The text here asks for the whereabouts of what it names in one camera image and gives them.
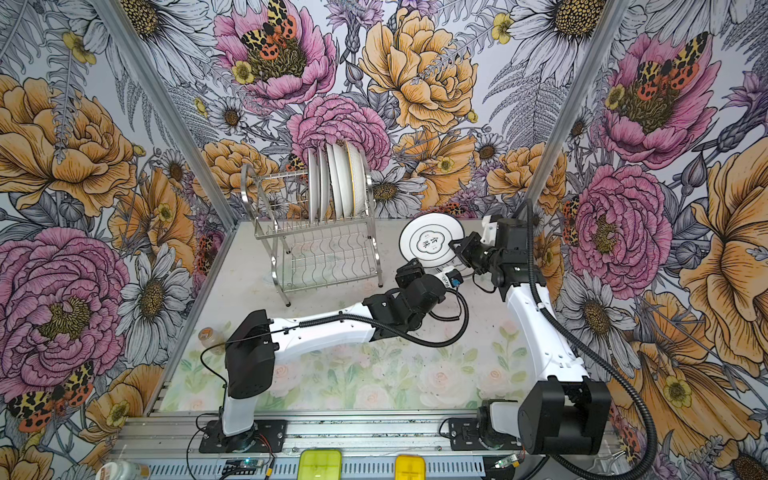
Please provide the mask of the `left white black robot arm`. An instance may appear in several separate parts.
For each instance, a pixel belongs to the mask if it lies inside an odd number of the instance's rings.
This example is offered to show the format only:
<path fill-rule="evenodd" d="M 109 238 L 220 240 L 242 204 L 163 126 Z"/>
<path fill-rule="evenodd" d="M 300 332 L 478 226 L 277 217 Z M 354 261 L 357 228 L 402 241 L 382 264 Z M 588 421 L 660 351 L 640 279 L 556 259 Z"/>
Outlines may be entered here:
<path fill-rule="evenodd" d="M 228 443 L 256 431 L 257 397 L 273 385 L 278 364 L 391 338 L 440 349 L 463 336 L 469 307 L 459 293 L 464 281 L 459 270 L 446 267 L 430 274 L 411 260 L 396 271 L 395 281 L 393 289 L 331 312 L 300 318 L 273 318 L 264 309 L 249 313 L 221 344 L 227 378 L 220 437 Z"/>

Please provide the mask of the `chrome wire dish rack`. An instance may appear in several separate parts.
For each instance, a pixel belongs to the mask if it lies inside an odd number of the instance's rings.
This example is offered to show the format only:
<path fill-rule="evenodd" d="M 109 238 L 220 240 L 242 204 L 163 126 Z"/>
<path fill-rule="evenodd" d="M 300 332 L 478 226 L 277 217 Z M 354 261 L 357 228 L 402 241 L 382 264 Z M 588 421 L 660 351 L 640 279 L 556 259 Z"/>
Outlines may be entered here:
<path fill-rule="evenodd" d="M 330 199 L 327 222 L 312 223 L 308 212 L 308 168 L 259 175 L 252 165 L 240 170 L 239 197 L 254 237 L 268 255 L 268 272 L 279 298 L 374 279 L 384 274 L 372 200 L 365 215 L 337 218 Z"/>

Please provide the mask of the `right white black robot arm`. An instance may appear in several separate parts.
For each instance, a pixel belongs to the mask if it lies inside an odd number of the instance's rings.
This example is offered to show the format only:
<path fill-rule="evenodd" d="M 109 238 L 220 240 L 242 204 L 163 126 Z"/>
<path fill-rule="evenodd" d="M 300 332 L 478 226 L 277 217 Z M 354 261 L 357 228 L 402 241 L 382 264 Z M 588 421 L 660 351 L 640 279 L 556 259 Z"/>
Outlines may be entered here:
<path fill-rule="evenodd" d="M 531 454 L 595 454 L 608 421 L 610 393 L 590 378 L 557 329 L 546 280 L 532 256 L 530 225 L 499 215 L 484 217 L 482 225 L 482 232 L 450 246 L 464 265 L 490 275 L 525 337 L 534 384 L 522 401 L 484 401 L 478 409 L 479 438 L 490 448 L 515 442 Z"/>

